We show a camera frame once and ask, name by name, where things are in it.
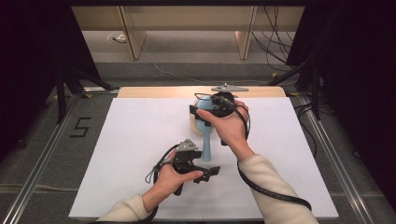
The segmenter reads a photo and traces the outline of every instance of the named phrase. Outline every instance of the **white surface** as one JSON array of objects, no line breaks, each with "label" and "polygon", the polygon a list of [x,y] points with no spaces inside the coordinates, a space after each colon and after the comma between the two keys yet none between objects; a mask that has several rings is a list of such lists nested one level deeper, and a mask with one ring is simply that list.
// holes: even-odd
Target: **white surface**
[{"label": "white surface", "polygon": [[[308,200],[317,218],[338,217],[288,98],[241,99],[249,106],[249,144],[269,158],[278,172]],[[194,99],[114,99],[105,125],[69,214],[100,217],[118,200],[144,193],[146,175],[163,153],[190,138],[202,150],[203,137],[190,128],[189,105]],[[262,218],[249,187],[237,173],[236,159],[211,134],[212,161],[194,160],[203,167],[221,166],[209,182],[184,185],[171,195],[155,219]]]}]

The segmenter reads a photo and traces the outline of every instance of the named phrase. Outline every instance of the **metal rail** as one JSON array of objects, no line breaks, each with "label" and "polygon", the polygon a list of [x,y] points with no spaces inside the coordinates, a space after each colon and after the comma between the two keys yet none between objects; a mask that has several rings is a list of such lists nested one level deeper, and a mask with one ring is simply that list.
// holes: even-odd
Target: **metal rail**
[{"label": "metal rail", "polygon": [[46,146],[43,149],[40,157],[35,164],[32,172],[29,174],[29,177],[25,181],[21,191],[19,192],[17,198],[13,202],[13,204],[9,207],[5,220],[3,224],[15,224],[18,223],[21,215],[23,213],[24,208],[28,204],[33,191],[35,190],[35,186],[37,185],[38,180],[44,173],[44,170],[52,156],[54,149],[57,147],[59,140],[64,132],[64,128],[67,125],[70,114],[73,111],[77,101],[79,99],[78,95],[72,96],[70,99],[69,108],[67,109],[67,113],[64,116],[64,119],[61,123],[57,124],[54,131],[49,138]]},{"label": "metal rail", "polygon": [[[309,100],[306,96],[302,96],[300,98],[301,102],[306,105],[309,103]],[[317,137],[320,143],[323,146],[324,151],[332,165],[332,168],[337,175],[338,180],[340,181],[341,187],[346,194],[350,205],[352,206],[353,211],[359,221],[359,223],[370,223],[374,224],[374,221],[367,209],[367,206],[359,194],[357,188],[353,184],[352,179],[350,178],[349,174],[347,173],[347,169],[344,167],[344,164],[341,162],[338,154],[332,145],[332,141],[330,140],[329,136],[326,134],[320,120],[315,119],[314,114],[311,111],[307,112],[309,121],[312,124],[312,127],[317,134]]]}]

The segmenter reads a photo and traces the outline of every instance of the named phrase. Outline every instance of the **hand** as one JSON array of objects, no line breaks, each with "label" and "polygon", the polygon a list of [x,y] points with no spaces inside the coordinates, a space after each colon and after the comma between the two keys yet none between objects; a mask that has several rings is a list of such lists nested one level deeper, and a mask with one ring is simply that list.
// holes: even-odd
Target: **hand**
[{"label": "hand", "polygon": [[[248,121],[248,106],[242,101],[235,100],[234,103],[237,110]],[[244,123],[235,112],[224,118],[218,118],[202,109],[198,109],[197,114],[215,126],[219,138],[231,148],[239,161],[254,155],[246,140]]]},{"label": "hand", "polygon": [[[169,158],[173,159],[176,152],[173,150],[169,154]],[[161,168],[157,182],[146,193],[142,195],[143,205],[146,211],[150,213],[156,206],[158,206],[169,195],[173,194],[178,187],[188,181],[199,178],[204,173],[202,171],[192,171],[181,175],[173,168],[172,164],[165,164]]]}]

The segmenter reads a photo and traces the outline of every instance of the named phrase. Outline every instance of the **gray floor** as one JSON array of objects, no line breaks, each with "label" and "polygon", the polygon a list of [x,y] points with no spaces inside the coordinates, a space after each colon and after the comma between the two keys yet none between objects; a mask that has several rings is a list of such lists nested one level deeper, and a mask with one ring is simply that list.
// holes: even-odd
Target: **gray floor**
[{"label": "gray floor", "polygon": [[[283,73],[272,66],[289,69],[274,58],[269,57],[267,61],[266,54],[254,40],[250,44],[247,60],[240,60],[232,32],[149,32],[145,42],[146,49],[143,49],[137,61],[130,60],[125,45],[111,41],[111,36],[118,37],[119,34],[84,33],[102,79],[114,86],[215,86],[224,82],[234,85],[261,85],[272,80],[272,73]],[[282,38],[285,42],[290,41],[285,35]],[[273,44],[272,50],[282,56],[278,45]],[[295,78],[281,85],[286,92],[294,91],[292,83]],[[90,82],[83,83],[85,86],[93,86]],[[7,214],[56,128],[57,103],[54,96],[55,93],[48,98],[48,108],[42,109],[25,136],[27,147],[15,148],[0,164],[1,218]],[[81,223],[68,218],[68,212],[90,161],[111,100],[117,95],[96,92],[89,96],[73,96],[68,99],[70,105],[72,102],[76,104],[44,172],[38,179],[35,192],[22,208],[23,213],[18,223]],[[294,105],[302,104],[302,97],[290,97],[290,100]],[[396,223],[395,212],[364,164],[352,154],[353,145],[336,115],[325,104],[326,99],[322,97],[321,100],[321,123],[363,198],[372,223]],[[73,138],[71,135],[82,134],[82,130],[75,130],[79,118],[91,118],[80,123],[89,127],[89,130],[85,137]],[[303,115],[301,121],[315,135],[308,116]],[[314,141],[308,132],[305,133],[314,150]],[[360,223],[323,146],[318,137],[315,138],[318,144],[318,168],[340,215],[336,220],[321,220],[320,223]]]}]

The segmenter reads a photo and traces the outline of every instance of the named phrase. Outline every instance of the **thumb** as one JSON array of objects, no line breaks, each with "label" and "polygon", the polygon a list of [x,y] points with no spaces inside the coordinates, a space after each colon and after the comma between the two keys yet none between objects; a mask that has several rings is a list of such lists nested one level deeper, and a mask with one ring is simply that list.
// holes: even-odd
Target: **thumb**
[{"label": "thumb", "polygon": [[202,171],[191,171],[181,176],[181,179],[184,182],[194,180],[196,178],[201,177],[204,174]]},{"label": "thumb", "polygon": [[202,119],[207,120],[208,122],[211,122],[211,123],[213,123],[213,121],[215,121],[215,119],[217,118],[216,116],[214,116],[209,111],[206,111],[206,110],[203,110],[203,109],[198,109],[197,110],[197,114]]}]

